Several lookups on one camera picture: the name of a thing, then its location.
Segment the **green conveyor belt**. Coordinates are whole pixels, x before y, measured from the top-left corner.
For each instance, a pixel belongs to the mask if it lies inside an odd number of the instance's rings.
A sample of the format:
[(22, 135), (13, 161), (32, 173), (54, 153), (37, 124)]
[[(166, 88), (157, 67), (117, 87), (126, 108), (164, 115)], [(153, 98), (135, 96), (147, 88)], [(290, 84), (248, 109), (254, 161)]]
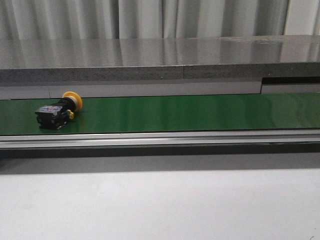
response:
[(3, 136), (317, 129), (318, 93), (132, 96), (84, 98), (83, 107), (61, 129), (42, 129), (39, 107), (54, 99), (0, 102)]

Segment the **grey rear conveyor rail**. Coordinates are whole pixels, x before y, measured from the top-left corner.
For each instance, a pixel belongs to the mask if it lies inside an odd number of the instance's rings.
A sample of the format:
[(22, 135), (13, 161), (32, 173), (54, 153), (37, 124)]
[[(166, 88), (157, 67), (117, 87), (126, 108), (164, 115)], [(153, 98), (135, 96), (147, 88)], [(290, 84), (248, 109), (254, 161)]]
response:
[(2, 83), (0, 98), (55, 99), (73, 91), (83, 98), (318, 93), (319, 77), (228, 77), (170, 80), (107, 80), (51, 83)]

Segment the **grey pleated curtain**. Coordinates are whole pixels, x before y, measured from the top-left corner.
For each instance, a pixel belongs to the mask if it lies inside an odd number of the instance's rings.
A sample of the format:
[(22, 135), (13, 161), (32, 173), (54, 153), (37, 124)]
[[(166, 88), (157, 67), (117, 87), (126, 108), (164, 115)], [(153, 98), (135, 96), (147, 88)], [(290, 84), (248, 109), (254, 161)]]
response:
[(317, 0), (3, 0), (3, 40), (318, 35)]

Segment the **aluminium front conveyor rail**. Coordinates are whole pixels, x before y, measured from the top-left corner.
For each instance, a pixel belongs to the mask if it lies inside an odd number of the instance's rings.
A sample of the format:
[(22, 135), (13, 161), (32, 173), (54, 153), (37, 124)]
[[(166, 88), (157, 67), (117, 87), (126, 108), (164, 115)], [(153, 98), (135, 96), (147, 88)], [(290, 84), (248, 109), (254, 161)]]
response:
[(113, 146), (318, 143), (319, 129), (88, 133), (1, 136), (0, 148), (41, 149)]

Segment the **yellow mushroom push button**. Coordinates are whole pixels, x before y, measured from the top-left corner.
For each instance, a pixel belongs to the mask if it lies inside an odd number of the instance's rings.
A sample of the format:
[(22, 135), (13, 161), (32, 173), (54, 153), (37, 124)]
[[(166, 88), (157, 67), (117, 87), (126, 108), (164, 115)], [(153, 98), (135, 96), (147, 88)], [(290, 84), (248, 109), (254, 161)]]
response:
[(44, 105), (35, 111), (36, 120), (41, 129), (59, 130), (83, 107), (79, 94), (67, 91), (58, 102)]

